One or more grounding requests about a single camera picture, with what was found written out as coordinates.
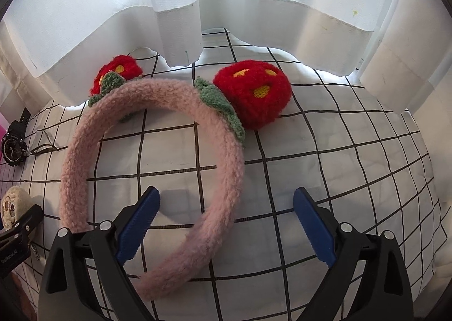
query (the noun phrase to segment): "pink fuzzy headband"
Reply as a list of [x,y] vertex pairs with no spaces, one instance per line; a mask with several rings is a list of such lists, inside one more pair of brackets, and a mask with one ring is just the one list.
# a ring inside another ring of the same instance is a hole
[[191,116],[209,136],[217,159],[213,202],[181,246],[141,276],[136,290],[146,300],[175,290],[207,265],[234,222],[234,208],[239,201],[244,171],[242,145],[236,137],[239,135],[234,121],[225,111],[218,112],[205,102],[202,101],[202,90],[200,93],[182,81],[148,79],[125,83],[110,91],[85,115],[63,162],[60,216],[63,226],[76,233],[89,229],[86,179],[92,159],[87,156],[94,157],[104,132],[120,118],[142,109],[162,107]]

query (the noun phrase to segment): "knitted strawberry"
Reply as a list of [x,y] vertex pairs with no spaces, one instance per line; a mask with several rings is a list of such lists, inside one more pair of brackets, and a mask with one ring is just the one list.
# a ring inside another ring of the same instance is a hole
[[243,127],[250,130],[273,122],[292,95],[287,76],[262,61],[246,60],[224,67],[213,84],[234,107]]
[[143,70],[136,63],[136,60],[131,56],[119,55],[113,58],[111,62],[104,65],[96,78],[94,85],[90,90],[90,96],[101,93],[102,78],[107,72],[113,71],[121,75],[126,81],[139,77],[143,74]]

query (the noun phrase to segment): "white tablecloth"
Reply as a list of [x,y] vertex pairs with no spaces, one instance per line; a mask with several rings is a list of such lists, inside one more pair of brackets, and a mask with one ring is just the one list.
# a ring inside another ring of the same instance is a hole
[[[223,247],[195,279],[149,303],[152,314],[168,321],[296,320],[327,271],[292,210],[293,192],[300,186],[332,209],[339,222],[373,234],[393,231],[416,298],[432,276],[433,255],[446,235],[431,162],[410,113],[385,111],[353,78],[314,71],[285,52],[246,45],[223,30],[210,33],[203,36],[200,60],[189,67],[168,68],[147,49],[132,56],[149,77],[189,83],[193,76],[212,80],[235,61],[265,60],[286,73],[294,97],[277,121],[247,132],[239,220]],[[108,61],[99,60],[99,68]],[[67,146],[87,109],[50,103],[29,123],[29,149],[47,142],[43,130],[56,146]],[[65,153],[29,156],[23,168],[0,166],[2,195],[20,185],[44,209],[44,226],[35,237],[41,261],[30,258],[17,268],[35,305],[60,227],[58,189]],[[114,219],[150,185],[161,193],[160,211],[142,250],[124,266],[132,282],[171,253],[201,207],[209,206],[214,164],[204,132],[179,113],[148,110],[144,118],[140,112],[105,134],[89,178],[90,221]],[[88,263],[103,312],[115,319],[100,291],[95,264]],[[359,264],[338,319],[351,306],[362,269]]]

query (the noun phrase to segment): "black sports watch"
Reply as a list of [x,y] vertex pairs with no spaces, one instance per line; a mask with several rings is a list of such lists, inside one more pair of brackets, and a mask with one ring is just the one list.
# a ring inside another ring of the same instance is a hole
[[25,131],[30,121],[30,112],[25,108],[20,121],[13,121],[1,141],[1,152],[10,166],[16,166],[25,160],[27,144],[25,143]]

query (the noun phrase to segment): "green knitted leaf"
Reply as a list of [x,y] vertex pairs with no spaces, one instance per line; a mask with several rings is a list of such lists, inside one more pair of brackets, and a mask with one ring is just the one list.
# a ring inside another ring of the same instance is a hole
[[110,71],[105,74],[100,83],[100,93],[104,97],[113,89],[125,84],[126,80],[120,74]]
[[237,139],[243,143],[245,140],[245,129],[237,116],[236,111],[232,107],[231,103],[226,99],[222,91],[214,84],[206,81],[202,78],[195,79],[195,88],[199,90],[199,97],[202,102],[209,107],[218,110],[229,123],[234,131]]
[[88,100],[88,106],[91,108],[94,104],[96,104],[99,100],[102,99],[102,95],[95,94]]

